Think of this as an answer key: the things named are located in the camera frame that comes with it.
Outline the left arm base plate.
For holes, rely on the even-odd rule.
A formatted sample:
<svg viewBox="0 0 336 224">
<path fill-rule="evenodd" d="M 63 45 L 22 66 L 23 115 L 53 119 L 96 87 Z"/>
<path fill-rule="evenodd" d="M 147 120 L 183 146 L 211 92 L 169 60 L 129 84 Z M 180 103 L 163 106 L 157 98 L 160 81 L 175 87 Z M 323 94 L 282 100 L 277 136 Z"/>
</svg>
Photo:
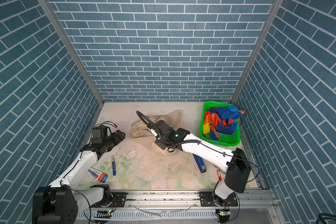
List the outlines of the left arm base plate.
<svg viewBox="0 0 336 224">
<path fill-rule="evenodd" d="M 113 192 L 104 196 L 104 198 L 99 202 L 99 206 L 102 208 L 123 208 L 126 203 L 126 192 Z"/>
</svg>

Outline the green plastic basket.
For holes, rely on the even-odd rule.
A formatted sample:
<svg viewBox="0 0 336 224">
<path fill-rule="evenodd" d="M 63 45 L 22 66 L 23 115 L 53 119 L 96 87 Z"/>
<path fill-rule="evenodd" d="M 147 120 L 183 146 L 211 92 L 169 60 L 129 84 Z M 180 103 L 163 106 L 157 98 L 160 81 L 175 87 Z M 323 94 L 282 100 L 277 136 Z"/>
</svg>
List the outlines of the green plastic basket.
<svg viewBox="0 0 336 224">
<path fill-rule="evenodd" d="M 240 118 L 245 111 L 234 105 L 216 101 L 203 104 L 201 138 L 213 145 L 233 147 L 240 143 Z"/>
</svg>

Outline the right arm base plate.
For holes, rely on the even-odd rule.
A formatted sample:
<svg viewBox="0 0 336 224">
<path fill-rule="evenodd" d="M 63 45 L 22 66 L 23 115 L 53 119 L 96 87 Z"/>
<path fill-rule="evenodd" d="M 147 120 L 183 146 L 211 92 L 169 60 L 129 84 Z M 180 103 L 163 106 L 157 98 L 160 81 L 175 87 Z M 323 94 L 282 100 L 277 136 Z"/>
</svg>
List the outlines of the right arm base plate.
<svg viewBox="0 0 336 224">
<path fill-rule="evenodd" d="M 227 199 L 221 199 L 212 191 L 200 191 L 198 193 L 202 207 L 237 207 L 239 205 L 235 194 L 230 194 Z"/>
</svg>

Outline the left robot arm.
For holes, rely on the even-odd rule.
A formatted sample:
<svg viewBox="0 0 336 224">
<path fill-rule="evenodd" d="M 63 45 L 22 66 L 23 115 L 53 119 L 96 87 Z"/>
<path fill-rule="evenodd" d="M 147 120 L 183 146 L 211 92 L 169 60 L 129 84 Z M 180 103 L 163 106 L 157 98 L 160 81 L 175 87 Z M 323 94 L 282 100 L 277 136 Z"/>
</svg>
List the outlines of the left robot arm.
<svg viewBox="0 0 336 224">
<path fill-rule="evenodd" d="M 32 223 L 73 224 L 80 213 L 93 205 L 108 208 L 108 212 L 112 213 L 117 202 L 105 183 L 107 175 L 94 171 L 92 166 L 125 137 L 120 130 L 112 132 L 106 126 L 94 128 L 91 140 L 80 149 L 74 162 L 48 186 L 39 187 L 34 192 Z M 86 174 L 100 183 L 90 186 L 88 190 L 77 190 Z"/>
</svg>

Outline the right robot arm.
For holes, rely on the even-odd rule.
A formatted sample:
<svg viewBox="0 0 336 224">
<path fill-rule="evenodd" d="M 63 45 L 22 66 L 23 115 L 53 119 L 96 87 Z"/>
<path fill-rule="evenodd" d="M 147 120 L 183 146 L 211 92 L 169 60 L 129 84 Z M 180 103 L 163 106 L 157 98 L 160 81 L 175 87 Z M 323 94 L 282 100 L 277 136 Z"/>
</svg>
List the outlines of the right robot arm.
<svg viewBox="0 0 336 224">
<path fill-rule="evenodd" d="M 225 178 L 217 183 L 212 193 L 215 204 L 223 206 L 229 196 L 245 191 L 252 167 L 242 149 L 232 151 L 220 148 L 182 128 L 176 131 L 171 127 L 166 131 L 151 128 L 150 132 L 156 137 L 155 144 L 161 149 L 179 149 L 194 154 L 225 173 Z"/>
</svg>

